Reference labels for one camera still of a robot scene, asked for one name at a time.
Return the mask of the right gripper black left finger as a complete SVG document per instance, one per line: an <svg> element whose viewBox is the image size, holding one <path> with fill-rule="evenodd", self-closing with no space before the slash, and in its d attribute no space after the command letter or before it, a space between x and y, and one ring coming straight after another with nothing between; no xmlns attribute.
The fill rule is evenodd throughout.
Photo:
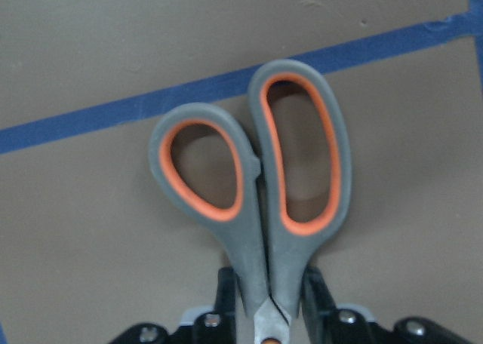
<svg viewBox="0 0 483 344"><path fill-rule="evenodd" d="M231 267L223 267L218 271L214 314L219 317L214 329L214 342L237 343L236 339L236 296L237 276Z"/></svg>

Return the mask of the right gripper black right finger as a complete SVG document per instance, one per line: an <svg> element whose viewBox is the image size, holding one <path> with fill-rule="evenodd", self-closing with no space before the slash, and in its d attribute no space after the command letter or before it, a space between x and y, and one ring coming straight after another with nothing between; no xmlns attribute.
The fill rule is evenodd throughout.
<svg viewBox="0 0 483 344"><path fill-rule="evenodd" d="M327 343L327 318L336 304L316 267L306 267L303 274L301 306L309 341L312 344Z"/></svg>

